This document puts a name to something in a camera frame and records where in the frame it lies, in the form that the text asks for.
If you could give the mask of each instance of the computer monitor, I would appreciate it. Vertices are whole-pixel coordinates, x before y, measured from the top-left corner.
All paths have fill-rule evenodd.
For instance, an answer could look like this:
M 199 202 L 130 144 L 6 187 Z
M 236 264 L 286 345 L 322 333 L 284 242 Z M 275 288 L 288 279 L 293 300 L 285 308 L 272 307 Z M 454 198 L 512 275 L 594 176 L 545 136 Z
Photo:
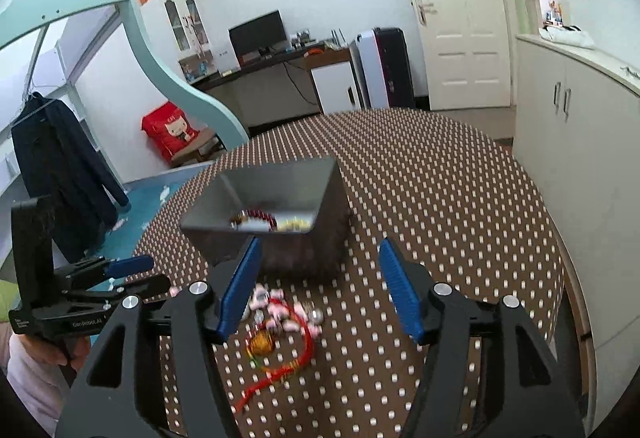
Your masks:
M 229 39 L 236 56 L 268 49 L 280 41 L 287 41 L 280 11 L 273 11 L 250 22 L 229 29 Z

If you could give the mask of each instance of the cabinet glass door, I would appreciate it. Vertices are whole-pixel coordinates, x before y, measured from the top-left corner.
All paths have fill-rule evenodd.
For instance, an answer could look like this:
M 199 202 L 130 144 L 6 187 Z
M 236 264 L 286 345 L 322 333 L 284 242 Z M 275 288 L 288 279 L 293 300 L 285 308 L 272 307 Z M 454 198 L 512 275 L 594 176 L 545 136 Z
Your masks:
M 175 41 L 177 41 L 178 47 L 181 51 L 188 50 L 189 41 L 187 40 L 187 35 L 184 33 L 184 27 L 180 21 L 180 14 L 178 14 L 175 2 L 172 0 L 165 1 L 164 8 L 166 9 L 166 14 L 169 16 L 169 22 L 171 23 L 171 28 L 174 30 Z
M 198 38 L 198 42 L 200 42 L 200 44 L 209 44 L 209 39 L 207 38 L 207 33 L 204 30 L 204 25 L 202 25 L 202 20 L 200 19 L 200 13 L 198 12 L 196 2 L 194 0 L 186 0 L 186 3 L 191 17 L 191 23 L 193 25 L 193 31 Z

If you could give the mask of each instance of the brown polka dot tablecloth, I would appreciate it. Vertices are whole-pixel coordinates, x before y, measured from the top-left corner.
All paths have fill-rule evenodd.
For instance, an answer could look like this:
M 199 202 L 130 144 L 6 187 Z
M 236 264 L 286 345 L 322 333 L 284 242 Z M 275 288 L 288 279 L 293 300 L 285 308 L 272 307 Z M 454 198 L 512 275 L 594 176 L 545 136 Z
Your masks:
M 286 299 L 313 301 L 325 313 L 311 364 L 256 394 L 236 414 L 246 438 L 398 436 L 420 383 L 427 348 L 401 330 L 376 261 L 377 246 L 395 238 L 407 259 L 436 282 L 495 303 L 514 294 L 547 341 L 553 335 L 564 272 L 540 193 L 523 168 L 476 129 L 419 110 L 366 110 L 318 115 L 268 131 L 220 158 L 187 182 L 156 215 L 137 254 L 150 254 L 153 274 L 186 287 L 206 275 L 206 262 L 180 232 L 181 216 L 225 169 L 334 155 L 353 216 L 342 272 L 332 284 L 264 278 Z M 215 358 L 230 404 L 264 374 L 244 352 L 251 320 L 241 323 Z M 185 434 L 170 338 L 161 341 L 167 418 Z M 469 343 L 460 430 L 473 417 L 481 341 Z M 266 360 L 278 367 L 302 352 L 303 339 L 283 334 Z

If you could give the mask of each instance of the coat sleeve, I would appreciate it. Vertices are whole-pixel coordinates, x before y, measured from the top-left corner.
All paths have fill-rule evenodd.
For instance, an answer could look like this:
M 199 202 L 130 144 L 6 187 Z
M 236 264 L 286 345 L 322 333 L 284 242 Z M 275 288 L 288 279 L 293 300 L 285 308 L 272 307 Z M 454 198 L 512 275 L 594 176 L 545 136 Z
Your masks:
M 108 166 L 98 156 L 98 153 L 95 151 L 91 142 L 89 142 L 89 139 L 87 139 L 74 113 L 62 101 L 56 100 L 55 102 L 54 110 L 51 113 L 60 118 L 60 123 L 64 126 L 82 160 L 91 167 L 106 190 L 115 198 L 116 202 L 122 206 L 126 206 L 129 203 L 127 194 L 123 191 Z

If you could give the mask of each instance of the metal screw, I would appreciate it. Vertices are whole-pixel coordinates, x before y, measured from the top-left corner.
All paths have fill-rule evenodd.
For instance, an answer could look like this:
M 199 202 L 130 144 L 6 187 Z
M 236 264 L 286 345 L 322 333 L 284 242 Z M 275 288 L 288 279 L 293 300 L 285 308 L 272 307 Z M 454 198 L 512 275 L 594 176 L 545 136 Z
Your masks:
M 433 287 L 433 291 L 438 295 L 450 295 L 451 292 L 453 292 L 453 289 L 451 288 L 451 285 L 448 285 L 447 283 L 437 283 Z
M 205 293 L 207 291 L 207 283 L 204 281 L 196 281 L 195 283 L 191 283 L 189 285 L 189 291 L 194 295 L 199 295 L 201 293 Z
M 520 305 L 520 301 L 514 295 L 505 295 L 502 302 L 509 308 L 517 308 Z
M 136 306 L 138 306 L 138 297 L 135 295 L 127 295 L 122 300 L 122 305 L 127 309 L 135 308 Z

